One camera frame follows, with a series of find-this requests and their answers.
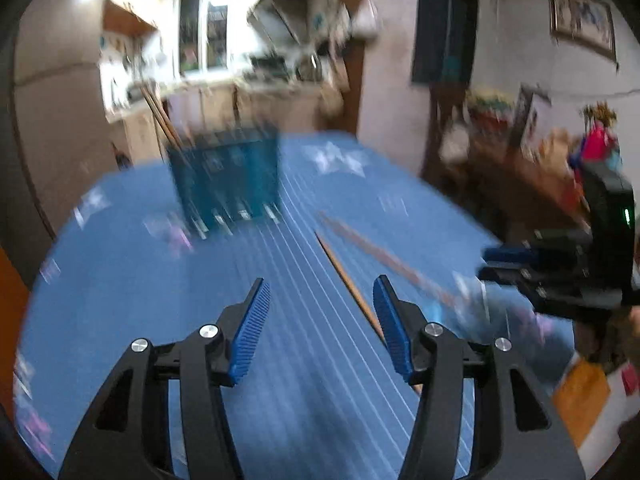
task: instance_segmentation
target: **blue tablecloth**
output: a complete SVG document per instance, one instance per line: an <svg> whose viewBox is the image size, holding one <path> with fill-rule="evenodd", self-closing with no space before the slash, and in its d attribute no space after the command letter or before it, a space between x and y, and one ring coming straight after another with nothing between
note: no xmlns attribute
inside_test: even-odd
<svg viewBox="0 0 640 480"><path fill-rule="evenodd" d="M110 174L79 205L43 264L17 362L18 431L54 476L132 340L180 340L263 277L271 310L252 367L223 393L245 477L395 479L418 397L394 373L315 230L369 300L386 273L428 319L476 340L508 335L545 384L559 380L573 354L569 323L534 316L517 292L497 287L483 306L452 312L318 218L325 211L455 292L479 286L481 250L496 242L462 211L345 134L284 137L281 161L279 222L247 222L191 247L172 220L179 207L164 164ZM172 455L186 477L177 395L172 384ZM464 397L457 477L470 461L470 381Z"/></svg>

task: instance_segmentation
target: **wooden stick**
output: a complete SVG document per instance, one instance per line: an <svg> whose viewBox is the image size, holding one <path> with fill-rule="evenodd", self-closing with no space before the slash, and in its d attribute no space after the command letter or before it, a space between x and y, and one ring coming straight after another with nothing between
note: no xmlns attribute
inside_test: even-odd
<svg viewBox="0 0 640 480"><path fill-rule="evenodd" d="M329 261L331 261L332 265L334 266L335 271L338 273L338 275L344 282L344 285L347 287L347 290L353 296L353 299L358 304L358 307L364 314L364 317L367 318L367 321L369 321L369 324L371 325L373 330L375 330L376 334L380 338L380 341L382 341L382 344L386 346L385 335L382 332L382 327L380 326L380 322L378 321L378 318L376 317L376 315L373 313L373 310L367 304L367 301L364 299L363 295L360 293L355 283L353 283L353 280L346 273L346 271L340 264L340 261L335 256L334 252L329 248L329 245L327 244L327 242L322 239L322 237L318 234L318 232L316 232L316 238L318 238L318 242L320 242L322 250L324 250L324 253L326 254L326 256L329 258ZM418 395L422 393L421 384L416 384L415 386L412 386L412 388L414 389L415 393L417 393Z"/></svg>
<svg viewBox="0 0 640 480"><path fill-rule="evenodd" d="M174 135L171 129L169 129L168 125L164 122L164 119L160 115L160 112L156 107L156 102L151 97L151 94L148 92L148 90L145 87L141 87L140 90L142 92L142 97L145 98L146 104L149 106L151 113L156 118L156 121L158 121L158 124L160 124L160 127L162 128L162 131L164 132L166 138L169 140L169 142L173 145L173 147L176 150L182 151L180 137L178 137L177 134Z"/></svg>
<svg viewBox="0 0 640 480"><path fill-rule="evenodd" d="M401 276L404 276L410 283L413 283L424 292L435 296L437 300L439 300L443 305L448 306L449 308L455 308L455 296L449 294L441 286L432 282L431 280L428 280L419 272L404 264L398 257L393 256L380 247L377 247L373 243L369 242L365 237L361 236L358 232L354 231L342 222L338 222L337 220L329 218L324 212L319 211L318 216L320 217L322 222L327 224L337 235L353 242L367 254L373 256L384 266L387 266L389 267L389 269L397 272Z"/></svg>
<svg viewBox="0 0 640 480"><path fill-rule="evenodd" d="M171 122L171 119L169 119L169 116L164 111L164 108L162 108L162 103L160 102L160 99L158 99L158 96L155 93L153 93L151 90L148 90L148 93L151 96L151 99L153 100L154 104L158 108L158 112L160 113L162 120L166 123L166 126L169 128L169 131L172 133L172 135L175 138L180 139L180 136L178 135L178 132L174 127L174 124Z"/></svg>

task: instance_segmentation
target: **framed picture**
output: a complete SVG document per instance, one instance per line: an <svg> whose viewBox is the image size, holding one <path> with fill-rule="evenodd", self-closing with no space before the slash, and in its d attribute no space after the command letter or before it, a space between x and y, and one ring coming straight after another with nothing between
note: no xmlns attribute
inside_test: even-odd
<svg viewBox="0 0 640 480"><path fill-rule="evenodd" d="M611 6L601 0L551 0L551 34L616 59Z"/></svg>
<svg viewBox="0 0 640 480"><path fill-rule="evenodd" d="M531 98L529 116L520 142L522 154L529 160L536 160L540 154L540 146L551 130L551 102L534 94Z"/></svg>

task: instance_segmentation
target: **silver bolt head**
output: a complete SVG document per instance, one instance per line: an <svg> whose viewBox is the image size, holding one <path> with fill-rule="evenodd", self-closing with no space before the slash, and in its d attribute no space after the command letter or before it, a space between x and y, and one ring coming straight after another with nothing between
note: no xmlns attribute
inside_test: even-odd
<svg viewBox="0 0 640 480"><path fill-rule="evenodd" d="M149 341L143 338L136 339L133 343L131 343L131 349L134 352L144 352L148 346Z"/></svg>
<svg viewBox="0 0 640 480"><path fill-rule="evenodd" d="M495 347L503 352L508 352L511 350L511 341L505 337L499 337L495 340Z"/></svg>
<svg viewBox="0 0 640 480"><path fill-rule="evenodd" d="M429 323L426 327L424 327L424 331L429 335L438 337L442 335L442 333L444 332L444 329L441 325L437 323Z"/></svg>
<svg viewBox="0 0 640 480"><path fill-rule="evenodd" d="M200 329L200 335L204 339L212 339L218 335L218 327L215 325L205 325Z"/></svg>

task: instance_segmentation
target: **shelf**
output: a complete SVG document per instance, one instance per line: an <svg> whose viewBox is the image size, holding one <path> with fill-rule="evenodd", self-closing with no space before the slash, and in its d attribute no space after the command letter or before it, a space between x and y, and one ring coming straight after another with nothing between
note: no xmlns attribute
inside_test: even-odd
<svg viewBox="0 0 640 480"><path fill-rule="evenodd" d="M104 4L102 27L104 30L118 32L130 38L146 36L157 30L153 25L144 22L135 14L114 4L111 0L107 0Z"/></svg>

